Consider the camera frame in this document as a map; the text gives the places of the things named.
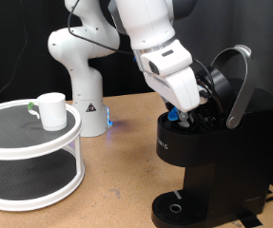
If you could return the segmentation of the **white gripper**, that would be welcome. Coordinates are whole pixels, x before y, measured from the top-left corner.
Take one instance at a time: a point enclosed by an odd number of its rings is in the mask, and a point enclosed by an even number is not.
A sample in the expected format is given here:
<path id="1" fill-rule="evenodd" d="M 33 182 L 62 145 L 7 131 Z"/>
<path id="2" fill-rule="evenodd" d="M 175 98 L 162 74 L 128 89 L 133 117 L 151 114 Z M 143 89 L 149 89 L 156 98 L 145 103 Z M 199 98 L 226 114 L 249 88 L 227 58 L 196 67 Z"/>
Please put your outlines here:
<path id="1" fill-rule="evenodd" d="M 206 98 L 200 97 L 202 88 L 197 85 L 195 74 L 190 67 L 171 75 L 160 77 L 150 73 L 144 73 L 146 83 L 163 98 L 166 109 L 171 111 L 174 106 L 179 110 L 179 125 L 191 127 L 194 124 L 192 116 L 188 112 L 206 102 Z"/>

